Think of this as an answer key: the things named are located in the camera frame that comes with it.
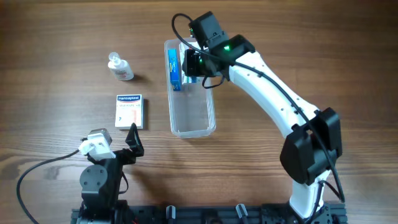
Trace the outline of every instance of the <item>blue toothpaste box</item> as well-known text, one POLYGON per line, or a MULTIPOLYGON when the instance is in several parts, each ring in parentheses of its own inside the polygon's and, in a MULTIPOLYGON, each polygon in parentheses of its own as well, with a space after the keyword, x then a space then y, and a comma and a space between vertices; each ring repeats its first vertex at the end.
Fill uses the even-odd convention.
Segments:
POLYGON ((178 72, 177 51, 175 49, 169 50, 169 67, 170 67, 170 83, 174 91, 181 90, 181 79, 178 72))

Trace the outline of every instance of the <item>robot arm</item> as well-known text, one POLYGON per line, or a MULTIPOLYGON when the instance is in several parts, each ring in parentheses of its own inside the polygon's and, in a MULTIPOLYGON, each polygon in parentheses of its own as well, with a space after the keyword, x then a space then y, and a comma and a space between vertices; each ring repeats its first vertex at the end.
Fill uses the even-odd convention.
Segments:
MULTIPOLYGON (((175 17, 173 30, 188 45, 175 30, 175 17)), ((190 46, 192 49, 186 51, 185 74, 205 78, 222 75, 223 79, 248 93, 271 117, 285 138, 280 161, 293 178, 290 207, 302 220, 308 220, 314 210, 316 212, 323 205, 323 185, 319 183, 328 177, 330 162, 334 165, 342 154, 338 115, 331 108, 320 112, 316 106, 295 94, 243 36, 229 39, 211 12, 191 21, 189 26, 201 50, 190 46), (316 131, 317 136, 308 133, 310 129, 316 131), (321 142, 325 142, 325 152, 321 149, 321 142)))
MULTIPOLYGON (((309 119, 313 119, 315 117, 315 112, 318 111, 318 108, 303 100, 284 82, 282 82, 265 64, 258 52, 248 52, 236 61, 255 67, 264 72, 276 81, 295 100, 296 104, 299 105, 309 119)), ((231 82, 244 90, 261 106, 261 108, 275 122, 284 138, 293 132, 292 127, 294 125, 302 126, 306 123, 296 112, 295 108, 292 107, 286 97, 265 78, 258 77, 256 73, 238 66, 229 67, 229 78, 231 82)), ((298 215, 300 215, 300 217, 308 218, 312 214, 317 198, 318 188, 320 187, 318 183, 321 180, 326 180, 329 173, 330 170, 324 171, 315 179, 314 183, 310 185, 300 184, 293 181, 293 194, 289 202, 290 206, 298 215)), ((322 195, 323 190, 321 192, 320 206, 317 210, 319 210, 323 205, 322 195)))

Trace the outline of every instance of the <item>bandage box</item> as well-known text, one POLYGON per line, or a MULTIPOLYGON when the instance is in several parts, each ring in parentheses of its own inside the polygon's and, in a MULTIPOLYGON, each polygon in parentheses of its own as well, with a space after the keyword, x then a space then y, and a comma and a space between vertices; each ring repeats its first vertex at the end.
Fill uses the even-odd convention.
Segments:
POLYGON ((144 99, 142 95, 118 95, 116 97, 116 120, 114 126, 118 129, 130 129, 135 123, 137 128, 143 128, 144 99))

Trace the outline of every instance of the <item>bottle cap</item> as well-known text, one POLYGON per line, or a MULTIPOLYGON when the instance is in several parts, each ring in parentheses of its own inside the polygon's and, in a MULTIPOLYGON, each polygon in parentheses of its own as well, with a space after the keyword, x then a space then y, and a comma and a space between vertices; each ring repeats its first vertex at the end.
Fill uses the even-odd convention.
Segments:
POLYGON ((119 57, 119 54, 116 52, 112 52, 109 54, 109 60, 113 62, 114 65, 120 65, 121 59, 119 57))

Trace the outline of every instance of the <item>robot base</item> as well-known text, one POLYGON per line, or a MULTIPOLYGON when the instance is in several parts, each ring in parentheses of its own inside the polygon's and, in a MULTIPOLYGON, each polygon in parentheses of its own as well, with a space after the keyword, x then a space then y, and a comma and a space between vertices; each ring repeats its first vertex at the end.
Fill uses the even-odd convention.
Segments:
POLYGON ((311 223, 297 218, 287 203, 247 206, 246 210, 248 215, 245 221, 238 217, 235 207, 175 208, 175 218, 167 215, 165 208, 156 206, 130 206, 129 211, 114 212, 111 215, 113 218, 85 217, 81 210, 73 210, 71 224, 347 224, 346 209, 342 203, 325 202, 311 223))

